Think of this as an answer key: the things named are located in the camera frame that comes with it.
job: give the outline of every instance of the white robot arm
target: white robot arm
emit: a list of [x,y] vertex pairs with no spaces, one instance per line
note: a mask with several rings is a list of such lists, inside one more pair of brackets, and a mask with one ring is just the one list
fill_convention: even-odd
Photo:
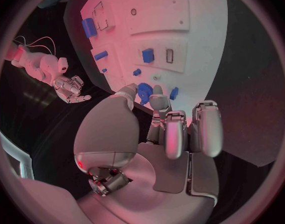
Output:
[[80,96],[84,82],[79,76],[69,79],[63,75],[68,69],[66,58],[57,59],[54,55],[32,53],[26,46],[12,43],[5,59],[18,68],[24,67],[29,76],[53,86],[59,98],[66,103],[78,103],[91,98]]

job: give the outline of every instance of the dark floor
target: dark floor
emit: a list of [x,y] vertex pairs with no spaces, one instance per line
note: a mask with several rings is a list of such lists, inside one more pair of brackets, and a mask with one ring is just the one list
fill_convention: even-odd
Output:
[[[19,35],[24,35],[28,42],[51,36],[56,43],[57,56],[68,59],[70,67],[67,76],[79,75],[85,81],[83,94],[90,94],[93,98],[82,104],[67,105],[56,96],[53,88],[30,78],[22,69],[6,62],[0,83],[0,128],[14,143],[30,153],[37,180],[63,187],[79,198],[88,193],[90,187],[86,176],[76,167],[73,157],[77,127],[89,110],[109,93],[95,87],[83,70],[62,20],[64,10],[64,3],[36,9]],[[40,44],[52,47],[48,40]],[[32,51],[46,52],[43,48],[34,48]],[[151,117],[138,109],[134,113],[140,121],[140,141],[144,141]],[[220,177],[220,197],[209,224],[220,223],[245,203],[261,185],[272,166],[258,168],[227,152],[222,152],[215,162]],[[6,197],[0,191],[1,199],[5,200]],[[277,221],[285,224],[283,200],[285,188],[257,223]],[[10,206],[10,203],[4,202],[0,205],[1,213],[3,208]],[[18,219],[19,214],[13,211],[15,216]],[[6,215],[3,220],[13,223]]]

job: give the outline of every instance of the small hole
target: small hole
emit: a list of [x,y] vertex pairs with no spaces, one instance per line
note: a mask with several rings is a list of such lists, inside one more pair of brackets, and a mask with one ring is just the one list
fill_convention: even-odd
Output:
[[133,16],[136,15],[136,9],[133,8],[133,9],[131,10],[131,14],[132,14]]

